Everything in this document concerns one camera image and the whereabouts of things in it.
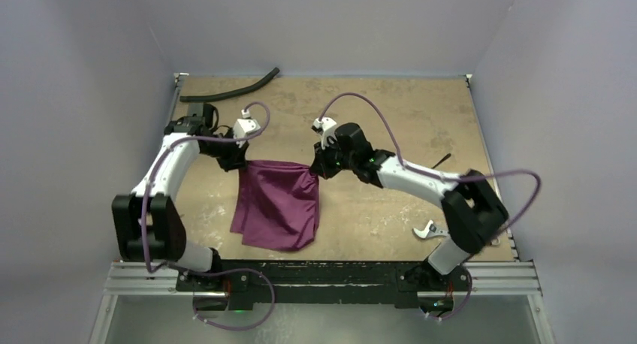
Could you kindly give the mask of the purple cloth napkin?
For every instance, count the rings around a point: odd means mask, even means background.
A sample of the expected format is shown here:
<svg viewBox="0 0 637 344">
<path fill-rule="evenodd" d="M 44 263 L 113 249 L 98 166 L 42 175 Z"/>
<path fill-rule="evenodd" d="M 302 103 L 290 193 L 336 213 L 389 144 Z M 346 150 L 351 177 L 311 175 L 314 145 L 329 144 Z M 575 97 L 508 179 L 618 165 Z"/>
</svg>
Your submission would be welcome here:
<svg viewBox="0 0 637 344">
<path fill-rule="evenodd" d="M 319 178 L 290 161 L 252 160 L 239 171 L 230 232 L 242 244 L 280 252 L 302 250 L 320 222 Z"/>
</svg>

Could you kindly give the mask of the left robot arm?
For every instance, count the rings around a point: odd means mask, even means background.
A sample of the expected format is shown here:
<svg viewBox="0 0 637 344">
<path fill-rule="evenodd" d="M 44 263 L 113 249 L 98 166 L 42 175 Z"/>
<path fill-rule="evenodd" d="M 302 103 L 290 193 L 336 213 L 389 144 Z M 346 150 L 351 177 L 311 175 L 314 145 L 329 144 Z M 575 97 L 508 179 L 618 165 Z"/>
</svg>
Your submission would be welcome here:
<svg viewBox="0 0 637 344">
<path fill-rule="evenodd" d="M 224 133 L 217 131 L 219 127 L 216 107 L 189 104 L 185 116 L 165 126 L 161 148 L 143 179 L 128 194 L 116 195 L 111 204 L 124 261 L 145 263 L 150 272 L 157 270 L 153 261 L 195 271 L 195 281 L 207 291 L 223 283 L 222 260 L 216 249 L 188 239 L 174 201 L 200 155 L 214 158 L 224 171 L 245 168 L 247 139 L 261 128 L 249 108 Z"/>
</svg>

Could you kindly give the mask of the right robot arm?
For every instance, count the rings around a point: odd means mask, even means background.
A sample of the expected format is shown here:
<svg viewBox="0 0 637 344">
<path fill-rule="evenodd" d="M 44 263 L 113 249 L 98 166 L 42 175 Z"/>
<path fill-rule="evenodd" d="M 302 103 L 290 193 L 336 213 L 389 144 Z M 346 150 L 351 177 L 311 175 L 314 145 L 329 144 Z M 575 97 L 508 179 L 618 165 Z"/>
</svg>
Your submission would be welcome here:
<svg viewBox="0 0 637 344">
<path fill-rule="evenodd" d="M 421 278 L 429 288 L 448 283 L 451 272 L 480 253 L 509 219 L 502 201 L 476 170 L 446 173 L 403 161 L 396 152 L 373 148 L 353 122 L 316 119 L 312 129 L 321 139 L 314 145 L 311 173 L 330 179 L 348 170 L 363 183 L 407 193 L 442 210 L 448 236 L 421 264 Z"/>
</svg>

